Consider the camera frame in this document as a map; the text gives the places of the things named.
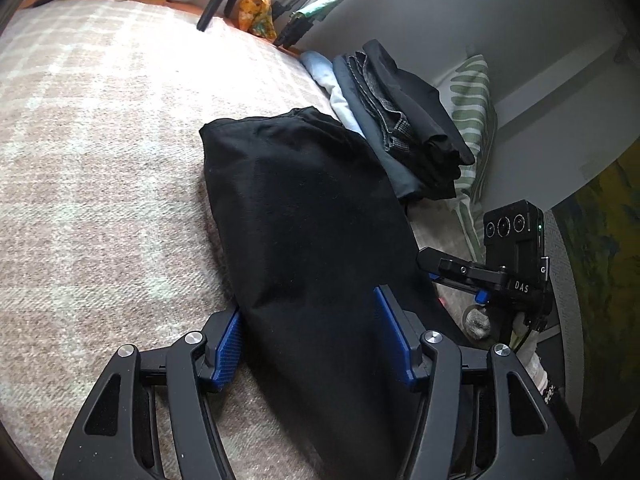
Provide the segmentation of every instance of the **gray fabric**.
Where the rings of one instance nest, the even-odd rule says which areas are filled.
[[[374,118],[367,112],[359,97],[356,82],[351,76],[347,62],[342,57],[334,59],[334,73],[340,84],[342,94],[347,99],[365,138],[385,168],[396,196],[399,199],[421,198],[426,189],[418,178],[385,151],[382,132]]]
[[[564,347],[564,398],[575,420],[580,422],[584,387],[582,318],[571,263],[552,211],[545,212],[545,252],[550,258],[549,274],[558,305]]]

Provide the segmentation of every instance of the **patterned cloth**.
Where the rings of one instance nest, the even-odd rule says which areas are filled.
[[[470,57],[437,86],[440,102],[460,131],[476,161],[460,167],[456,197],[447,201],[462,225],[472,258],[484,262],[484,212],[479,202],[491,155],[497,118],[489,90],[489,70],[484,56]]]
[[[364,52],[356,52],[347,56],[347,64],[351,75],[360,88],[360,97],[369,113],[380,125],[385,142],[385,151],[400,150],[408,152],[412,143],[411,124],[406,115],[389,99],[380,88],[376,73],[370,67],[369,59]]]
[[[169,345],[226,305],[199,128],[332,114],[295,58],[196,20],[67,0],[19,11],[0,37],[0,418],[44,479],[119,345]],[[239,480],[315,478],[245,367],[217,420]]]

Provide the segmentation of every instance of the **blue gripper pad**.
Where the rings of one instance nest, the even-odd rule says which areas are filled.
[[[218,389],[231,382],[238,368],[240,353],[242,350],[242,332],[240,323],[240,310],[236,310],[225,334],[216,348],[216,371],[213,373],[211,382]]]
[[[418,384],[428,376],[423,365],[420,334],[414,327],[414,324],[420,326],[420,322],[415,314],[414,323],[410,322],[407,315],[413,312],[402,310],[387,285],[377,286],[374,291],[379,307],[376,321],[383,355],[397,380],[409,390],[417,391]]]

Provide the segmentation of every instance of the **metal pivot screw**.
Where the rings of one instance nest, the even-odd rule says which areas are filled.
[[[511,353],[511,348],[509,348],[504,343],[498,343],[494,346],[494,352],[497,353],[500,357],[505,357]]]
[[[424,340],[427,343],[436,344],[442,341],[442,334],[440,332],[436,332],[435,330],[429,330],[424,333]]]
[[[184,340],[190,345],[197,345],[202,341],[202,334],[200,332],[189,332],[184,336]]]
[[[120,357],[129,357],[133,354],[133,345],[122,345],[118,348],[118,355]]]

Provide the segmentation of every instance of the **camera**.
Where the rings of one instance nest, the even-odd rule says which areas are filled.
[[[520,200],[485,213],[484,246],[486,266],[513,273],[521,292],[546,281],[544,219],[532,203]]]

